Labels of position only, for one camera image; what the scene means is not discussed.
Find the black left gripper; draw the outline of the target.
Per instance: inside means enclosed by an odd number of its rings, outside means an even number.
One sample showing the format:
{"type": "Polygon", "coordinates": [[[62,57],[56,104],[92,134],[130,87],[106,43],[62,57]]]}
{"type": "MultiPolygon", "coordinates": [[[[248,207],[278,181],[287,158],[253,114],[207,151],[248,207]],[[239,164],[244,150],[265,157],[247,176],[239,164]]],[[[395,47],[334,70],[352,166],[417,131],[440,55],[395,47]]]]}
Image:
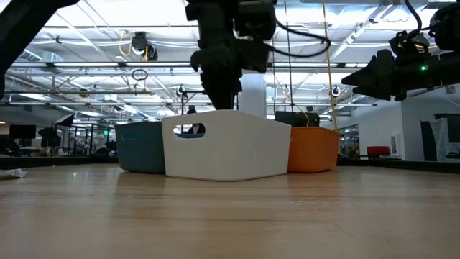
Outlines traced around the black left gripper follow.
{"type": "Polygon", "coordinates": [[[234,29],[238,0],[186,0],[187,20],[198,23],[198,50],[191,58],[193,69],[223,68],[234,73],[202,72],[201,83],[217,110],[233,109],[242,91],[241,70],[265,72],[270,46],[252,37],[240,37],[234,29]]]}

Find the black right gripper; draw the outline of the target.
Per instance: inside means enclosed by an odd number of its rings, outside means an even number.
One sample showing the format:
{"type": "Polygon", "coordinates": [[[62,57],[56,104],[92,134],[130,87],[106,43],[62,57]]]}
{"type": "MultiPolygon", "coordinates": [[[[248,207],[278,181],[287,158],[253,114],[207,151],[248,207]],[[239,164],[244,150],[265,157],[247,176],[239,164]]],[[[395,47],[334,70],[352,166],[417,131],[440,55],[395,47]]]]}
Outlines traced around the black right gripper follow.
{"type": "MultiPolygon", "coordinates": [[[[357,86],[355,94],[385,100],[386,94],[374,87],[377,79],[386,74],[386,50],[379,50],[366,67],[343,78],[344,85],[357,86]]],[[[417,89],[435,89],[460,83],[460,51],[432,55],[425,60],[396,65],[390,76],[390,93],[402,101],[407,93],[417,89]]]]}

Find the person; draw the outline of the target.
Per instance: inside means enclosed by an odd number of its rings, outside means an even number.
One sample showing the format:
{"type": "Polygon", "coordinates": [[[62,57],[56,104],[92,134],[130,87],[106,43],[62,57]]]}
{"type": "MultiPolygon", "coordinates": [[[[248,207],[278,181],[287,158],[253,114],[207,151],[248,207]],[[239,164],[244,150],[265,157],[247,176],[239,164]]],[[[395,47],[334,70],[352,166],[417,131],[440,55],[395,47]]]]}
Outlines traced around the person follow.
{"type": "MultiPolygon", "coordinates": [[[[189,106],[187,114],[195,114],[196,107],[193,105],[189,106]]],[[[198,134],[204,134],[206,132],[206,128],[202,123],[194,123],[190,127],[190,129],[187,131],[187,134],[193,134],[193,135],[198,135],[198,134]]]]}

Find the white plastic bin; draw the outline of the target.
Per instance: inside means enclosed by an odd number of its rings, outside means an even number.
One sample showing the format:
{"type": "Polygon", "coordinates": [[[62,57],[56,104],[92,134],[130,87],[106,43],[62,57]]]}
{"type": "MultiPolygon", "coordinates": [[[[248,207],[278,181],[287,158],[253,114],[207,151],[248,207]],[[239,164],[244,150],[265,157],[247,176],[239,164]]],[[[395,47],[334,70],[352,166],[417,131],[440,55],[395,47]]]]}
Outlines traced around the white plastic bin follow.
{"type": "Polygon", "coordinates": [[[288,171],[291,126],[235,110],[162,120],[169,177],[245,181],[288,171]]]}

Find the red box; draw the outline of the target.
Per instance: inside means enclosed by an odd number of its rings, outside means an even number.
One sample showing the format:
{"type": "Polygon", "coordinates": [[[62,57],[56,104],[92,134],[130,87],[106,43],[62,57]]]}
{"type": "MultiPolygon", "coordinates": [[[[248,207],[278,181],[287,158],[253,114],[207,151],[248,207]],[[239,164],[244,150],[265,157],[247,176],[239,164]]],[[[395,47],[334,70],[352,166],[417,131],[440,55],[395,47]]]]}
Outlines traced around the red box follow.
{"type": "Polygon", "coordinates": [[[368,146],[367,147],[368,156],[374,155],[390,155],[391,151],[388,146],[368,146]]]}

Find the black partition panel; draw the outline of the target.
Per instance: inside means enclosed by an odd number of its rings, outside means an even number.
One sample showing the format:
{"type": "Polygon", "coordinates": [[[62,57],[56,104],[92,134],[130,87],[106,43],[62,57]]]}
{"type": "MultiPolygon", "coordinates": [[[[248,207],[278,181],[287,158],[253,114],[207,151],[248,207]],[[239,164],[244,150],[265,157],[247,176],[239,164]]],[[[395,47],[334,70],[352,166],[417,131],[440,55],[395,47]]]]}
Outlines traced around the black partition panel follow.
{"type": "Polygon", "coordinates": [[[424,161],[460,163],[460,114],[421,121],[424,161]]]}

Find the orange plastic bin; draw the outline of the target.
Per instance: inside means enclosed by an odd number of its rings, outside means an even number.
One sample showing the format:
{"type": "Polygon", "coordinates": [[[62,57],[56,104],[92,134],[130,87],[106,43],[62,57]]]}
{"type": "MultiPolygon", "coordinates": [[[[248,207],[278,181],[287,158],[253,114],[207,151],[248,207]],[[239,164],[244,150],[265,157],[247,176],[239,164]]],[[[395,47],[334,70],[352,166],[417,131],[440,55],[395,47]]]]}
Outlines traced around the orange plastic bin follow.
{"type": "Polygon", "coordinates": [[[323,127],[291,129],[288,173],[319,173],[336,169],[339,133],[323,127]]]}

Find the teal plastic bin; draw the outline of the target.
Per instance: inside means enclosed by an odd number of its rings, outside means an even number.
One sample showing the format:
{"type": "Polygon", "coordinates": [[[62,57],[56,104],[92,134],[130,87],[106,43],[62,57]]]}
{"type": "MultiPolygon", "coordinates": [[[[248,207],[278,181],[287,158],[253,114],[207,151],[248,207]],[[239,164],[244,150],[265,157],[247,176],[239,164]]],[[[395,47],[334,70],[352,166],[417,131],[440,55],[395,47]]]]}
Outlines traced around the teal plastic bin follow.
{"type": "Polygon", "coordinates": [[[118,162],[135,173],[165,175],[161,122],[133,122],[115,126],[118,162]]]}

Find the black softbox lamp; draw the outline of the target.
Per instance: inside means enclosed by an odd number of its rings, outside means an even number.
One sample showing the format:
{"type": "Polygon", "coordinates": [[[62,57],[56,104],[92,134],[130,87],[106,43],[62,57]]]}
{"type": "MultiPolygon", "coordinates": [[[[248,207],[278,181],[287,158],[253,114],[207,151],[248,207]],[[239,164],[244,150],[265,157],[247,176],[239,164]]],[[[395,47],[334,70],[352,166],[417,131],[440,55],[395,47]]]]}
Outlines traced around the black softbox lamp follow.
{"type": "Polygon", "coordinates": [[[65,115],[64,117],[59,118],[53,124],[55,126],[70,127],[73,124],[74,119],[75,119],[75,115],[69,114],[69,115],[65,115]]]}

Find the dark computer monitor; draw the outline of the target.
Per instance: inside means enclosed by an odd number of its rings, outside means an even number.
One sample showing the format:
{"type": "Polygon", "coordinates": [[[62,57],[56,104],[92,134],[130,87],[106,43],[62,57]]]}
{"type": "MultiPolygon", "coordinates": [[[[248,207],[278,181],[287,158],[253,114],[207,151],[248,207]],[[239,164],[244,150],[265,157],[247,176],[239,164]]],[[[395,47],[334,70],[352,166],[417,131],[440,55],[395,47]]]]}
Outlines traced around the dark computer monitor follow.
{"type": "Polygon", "coordinates": [[[9,136],[12,139],[34,139],[37,134],[37,126],[33,124],[11,124],[9,136]]]}

